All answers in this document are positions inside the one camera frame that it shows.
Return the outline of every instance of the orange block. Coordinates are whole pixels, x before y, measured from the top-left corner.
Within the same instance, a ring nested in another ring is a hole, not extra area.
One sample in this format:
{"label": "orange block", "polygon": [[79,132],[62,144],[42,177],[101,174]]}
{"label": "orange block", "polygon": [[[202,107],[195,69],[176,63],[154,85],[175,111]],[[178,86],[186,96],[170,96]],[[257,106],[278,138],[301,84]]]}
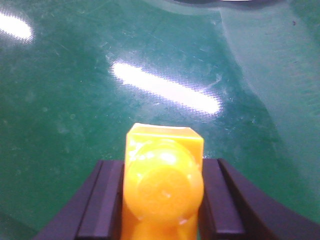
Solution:
{"label": "orange block", "polygon": [[204,140],[189,127],[136,123],[126,137],[121,240],[195,240]]}

